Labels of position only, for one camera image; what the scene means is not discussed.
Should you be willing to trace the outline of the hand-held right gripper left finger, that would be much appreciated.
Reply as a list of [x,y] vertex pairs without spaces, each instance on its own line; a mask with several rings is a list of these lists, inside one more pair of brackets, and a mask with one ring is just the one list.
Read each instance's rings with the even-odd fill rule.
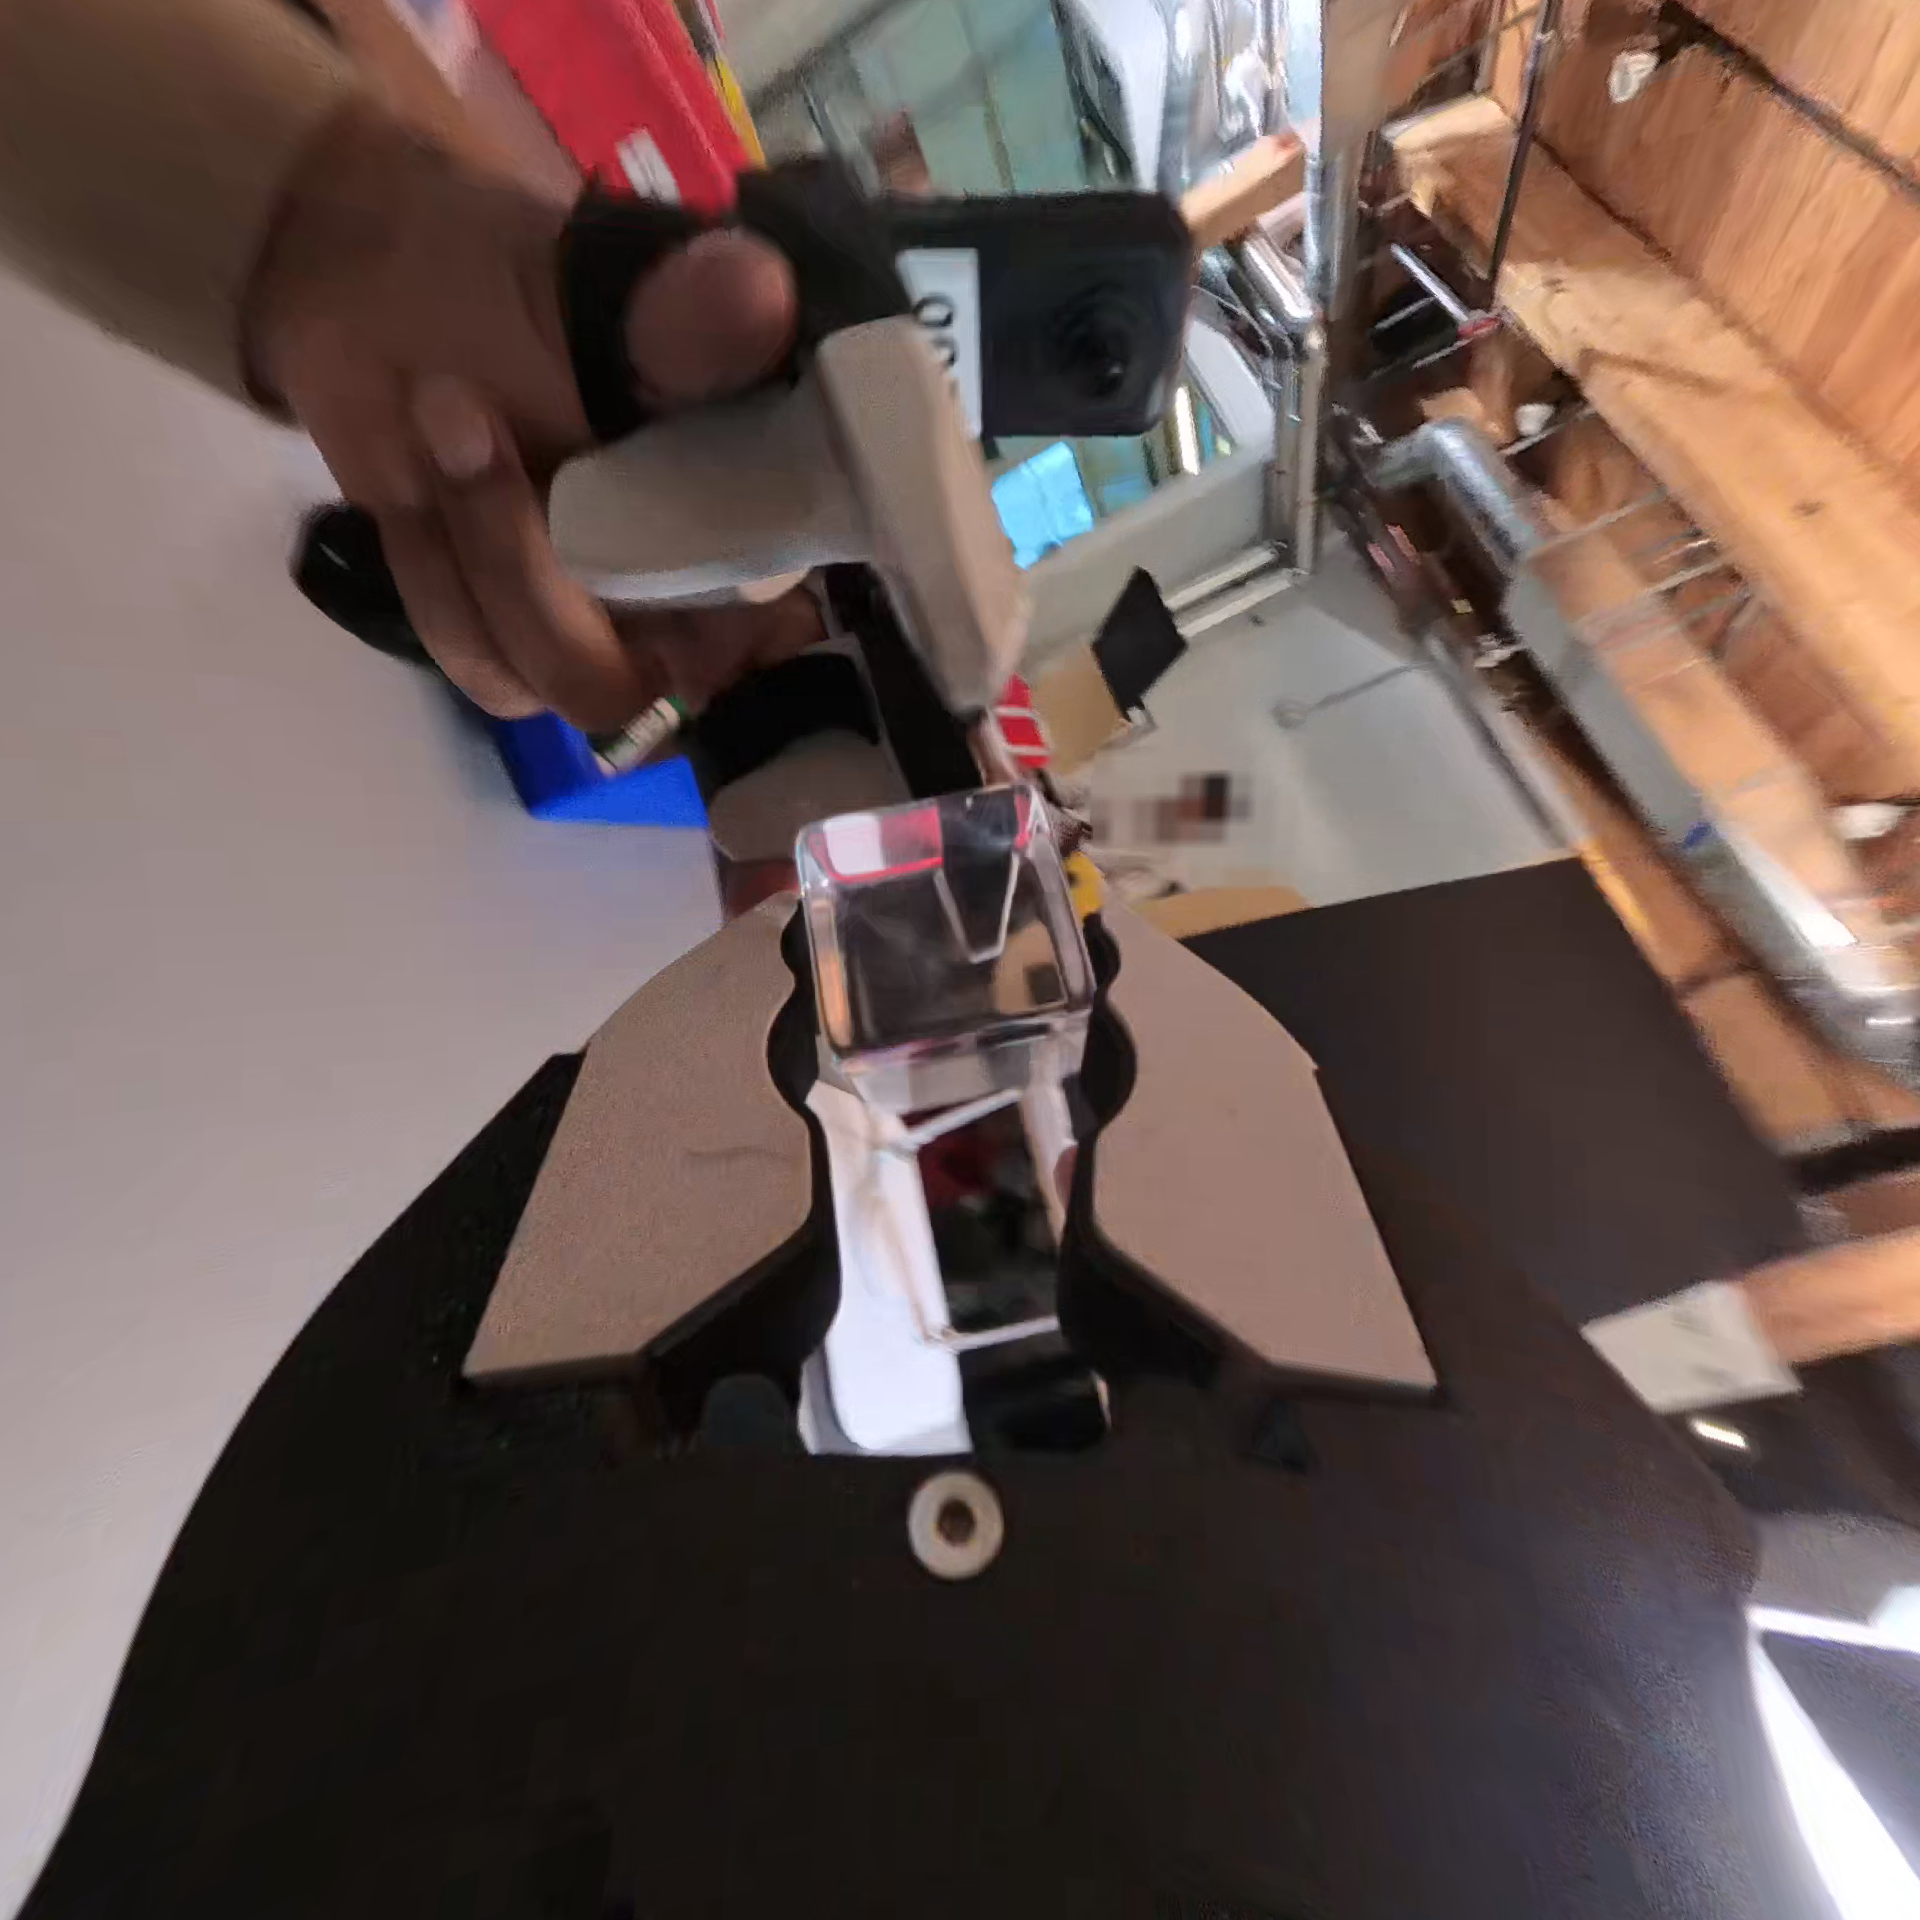
[[799,1241],[814,1150],[770,1068],[793,905],[722,923],[591,1034],[465,1383],[608,1377]]

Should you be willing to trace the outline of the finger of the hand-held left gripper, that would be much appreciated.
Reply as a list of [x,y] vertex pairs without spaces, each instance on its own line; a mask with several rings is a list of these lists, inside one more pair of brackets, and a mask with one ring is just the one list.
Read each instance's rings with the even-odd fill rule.
[[922,322],[858,322],[820,343],[820,388],[867,560],[940,708],[982,783],[1030,780],[996,720],[1030,640],[1030,589],[955,382]]
[[906,801],[853,658],[773,664],[701,708],[709,844],[727,863],[791,860],[804,828]]

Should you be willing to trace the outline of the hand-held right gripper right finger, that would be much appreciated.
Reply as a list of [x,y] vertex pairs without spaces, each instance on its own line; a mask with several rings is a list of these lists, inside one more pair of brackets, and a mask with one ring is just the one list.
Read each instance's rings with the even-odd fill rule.
[[1309,1052],[1136,910],[1108,909],[1100,932],[1130,1085],[1078,1154],[1095,1252],[1281,1377],[1433,1399]]

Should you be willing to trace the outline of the blue plastic bin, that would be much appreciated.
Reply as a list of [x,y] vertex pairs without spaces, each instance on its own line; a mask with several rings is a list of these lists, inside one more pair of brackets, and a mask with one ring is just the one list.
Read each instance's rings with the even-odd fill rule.
[[637,829],[705,829],[709,806],[686,756],[686,732],[673,756],[604,776],[589,732],[560,716],[485,720],[485,732],[506,771],[520,806],[545,822],[598,822]]

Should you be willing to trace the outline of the clear acrylic cube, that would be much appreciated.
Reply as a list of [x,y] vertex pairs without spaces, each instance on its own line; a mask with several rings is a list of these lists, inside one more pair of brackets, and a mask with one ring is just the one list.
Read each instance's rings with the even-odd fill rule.
[[858,1100],[912,1116],[1082,1070],[1097,979],[1037,783],[835,812],[793,855],[824,1062]]

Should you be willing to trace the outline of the person's left forearm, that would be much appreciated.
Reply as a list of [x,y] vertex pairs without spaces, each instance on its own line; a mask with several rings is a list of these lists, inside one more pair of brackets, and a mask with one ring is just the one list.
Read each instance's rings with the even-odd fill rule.
[[283,4],[4,4],[4,263],[253,399],[242,306],[306,147],[372,106]]

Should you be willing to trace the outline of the person's left hand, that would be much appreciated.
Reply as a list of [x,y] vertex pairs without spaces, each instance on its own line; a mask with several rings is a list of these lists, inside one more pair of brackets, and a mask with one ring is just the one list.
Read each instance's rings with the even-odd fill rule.
[[478,708],[619,732],[709,706],[824,640],[804,589],[611,611],[548,538],[589,449],[569,367],[564,208],[353,106],[301,154],[242,305],[254,387],[372,515],[422,651]]

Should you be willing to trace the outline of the green marker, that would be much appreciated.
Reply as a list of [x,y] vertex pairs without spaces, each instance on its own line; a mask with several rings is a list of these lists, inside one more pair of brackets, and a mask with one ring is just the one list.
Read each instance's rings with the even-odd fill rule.
[[591,732],[589,747],[604,776],[624,776],[673,756],[686,727],[686,706],[677,697],[653,700],[627,726],[614,732]]

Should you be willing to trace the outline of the cardboard box with black flap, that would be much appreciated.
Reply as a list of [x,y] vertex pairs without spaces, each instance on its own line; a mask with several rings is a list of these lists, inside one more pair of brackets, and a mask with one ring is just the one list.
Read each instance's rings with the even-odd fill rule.
[[1095,638],[1033,679],[1049,768],[1066,776],[1145,721],[1150,691],[1185,652],[1163,589],[1136,566]]

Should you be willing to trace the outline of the black board with wooden rim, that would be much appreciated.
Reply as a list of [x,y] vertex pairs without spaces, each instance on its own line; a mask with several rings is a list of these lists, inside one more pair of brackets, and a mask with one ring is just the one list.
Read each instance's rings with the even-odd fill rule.
[[1917,1339],[1693,1422],[1587,1331],[1814,1252],[1574,860],[1203,933],[1322,1068],[1445,1388],[1277,1405],[1218,1666],[1283,1917],[1917,1917]]

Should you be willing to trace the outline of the large red ribbed crate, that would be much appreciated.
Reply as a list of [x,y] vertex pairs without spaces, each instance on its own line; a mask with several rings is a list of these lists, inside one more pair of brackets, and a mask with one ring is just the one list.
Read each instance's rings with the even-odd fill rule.
[[591,189],[727,211],[749,140],[677,4],[468,4]]

